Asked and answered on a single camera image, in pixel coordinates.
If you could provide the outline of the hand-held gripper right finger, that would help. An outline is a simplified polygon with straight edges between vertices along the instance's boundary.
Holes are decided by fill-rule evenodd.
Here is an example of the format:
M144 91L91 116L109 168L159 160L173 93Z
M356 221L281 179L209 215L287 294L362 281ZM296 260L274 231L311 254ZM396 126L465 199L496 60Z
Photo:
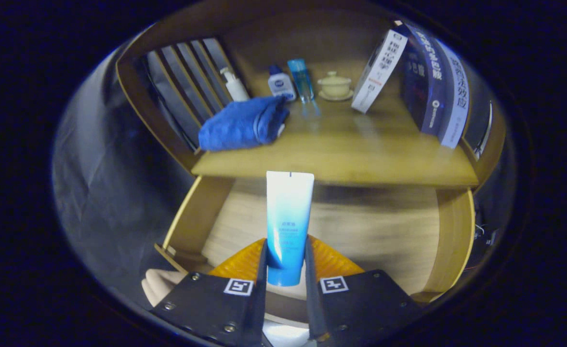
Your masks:
M364 270L310 235L305 244L310 341L377 344L419 318L419 306L383 270Z

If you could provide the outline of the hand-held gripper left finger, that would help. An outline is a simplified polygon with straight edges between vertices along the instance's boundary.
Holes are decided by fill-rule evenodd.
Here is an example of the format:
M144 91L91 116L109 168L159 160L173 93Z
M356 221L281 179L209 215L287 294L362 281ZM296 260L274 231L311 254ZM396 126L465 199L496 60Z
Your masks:
M260 347L267 254L266 239L259 239L209 273L190 272L153 314L206 343Z

